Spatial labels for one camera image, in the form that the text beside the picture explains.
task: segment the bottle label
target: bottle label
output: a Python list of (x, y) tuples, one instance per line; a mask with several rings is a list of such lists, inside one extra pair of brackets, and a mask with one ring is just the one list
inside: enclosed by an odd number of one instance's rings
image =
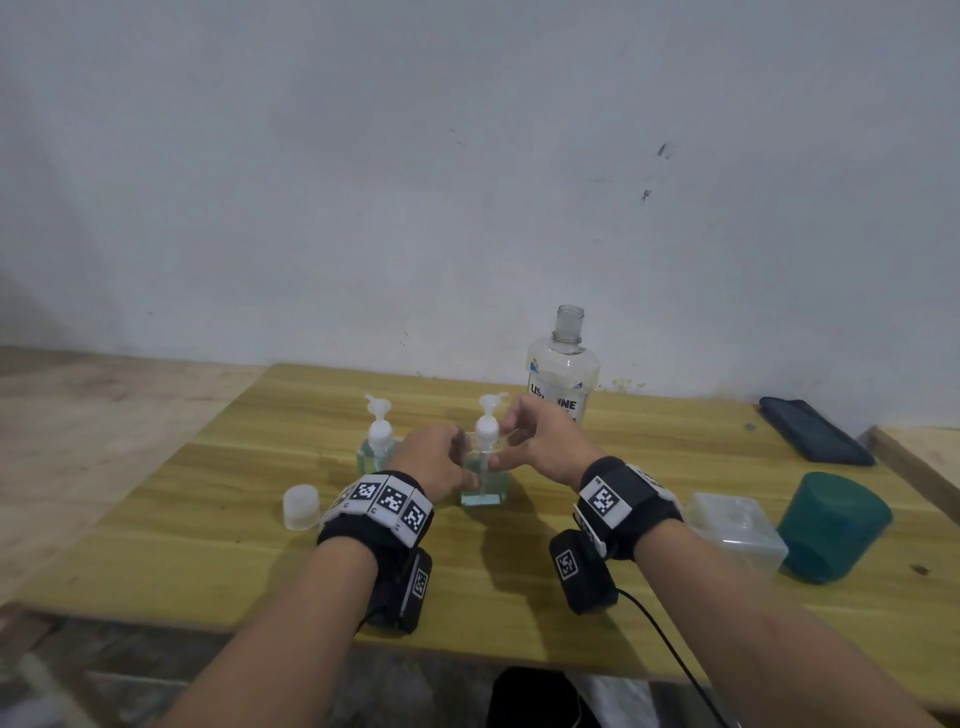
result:
[(527, 382), (527, 391), (542, 400), (556, 402), (567, 411), (575, 423), (579, 423), (584, 416), (584, 402), (587, 400), (587, 393), (582, 389), (561, 389), (552, 384), (544, 383), (537, 375), (531, 373)]

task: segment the hand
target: hand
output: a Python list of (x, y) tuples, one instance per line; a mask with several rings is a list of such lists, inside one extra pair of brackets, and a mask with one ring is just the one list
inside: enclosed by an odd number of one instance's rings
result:
[(459, 490), (480, 487), (476, 473), (464, 470), (467, 435), (454, 423), (415, 429), (394, 448), (386, 469), (414, 477), (431, 503)]
[(580, 490), (584, 471), (604, 456), (566, 410), (531, 394), (520, 395), (500, 421), (500, 433), (510, 434), (510, 447), (490, 457), (492, 471), (529, 465), (551, 480)]

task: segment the yellow wooden table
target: yellow wooden table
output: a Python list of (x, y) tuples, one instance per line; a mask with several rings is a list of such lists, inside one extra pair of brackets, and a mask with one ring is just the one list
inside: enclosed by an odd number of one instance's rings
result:
[[(403, 435), (444, 418), (472, 429), (477, 398), (503, 388), (274, 366), (17, 598), (43, 613), (234, 629), (313, 545), (313, 533), (284, 530), (283, 492), (312, 483), (326, 506), (354, 479), (356, 448), (371, 419), (366, 393), (393, 402), (389, 419)], [(802, 475), (818, 469), (740, 402), (596, 393), (586, 430), (681, 501), (698, 491), (753, 497), (774, 522)], [(893, 509), (894, 523), (838, 584), (806, 586), (785, 576), (778, 584), (924, 703), (960, 706), (960, 529), (884, 467), (820, 469), (874, 490)], [(390, 642), (682, 680), (633, 605), (579, 618), (567, 609), (547, 543), (572, 527), (574, 495), (529, 468), (515, 477), (500, 507), (451, 502), (437, 509), (422, 544), (434, 569), (420, 628)], [(612, 574), (693, 665), (636, 567), (613, 563)], [(384, 638), (365, 632), (360, 639)]]

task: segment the forearm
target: forearm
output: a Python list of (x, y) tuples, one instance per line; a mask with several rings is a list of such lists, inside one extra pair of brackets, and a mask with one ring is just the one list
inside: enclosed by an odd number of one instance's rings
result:
[(366, 546), (348, 538), (323, 542), (297, 581), (230, 641), (162, 725), (319, 724), (376, 573)]
[(810, 612), (677, 521), (636, 563), (745, 726), (936, 726), (904, 690)]

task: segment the teal cup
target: teal cup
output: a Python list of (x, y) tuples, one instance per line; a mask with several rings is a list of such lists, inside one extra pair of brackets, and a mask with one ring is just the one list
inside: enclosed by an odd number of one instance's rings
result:
[(893, 519), (890, 507), (859, 483), (807, 473), (777, 528), (790, 549), (783, 564), (814, 584), (841, 579)]

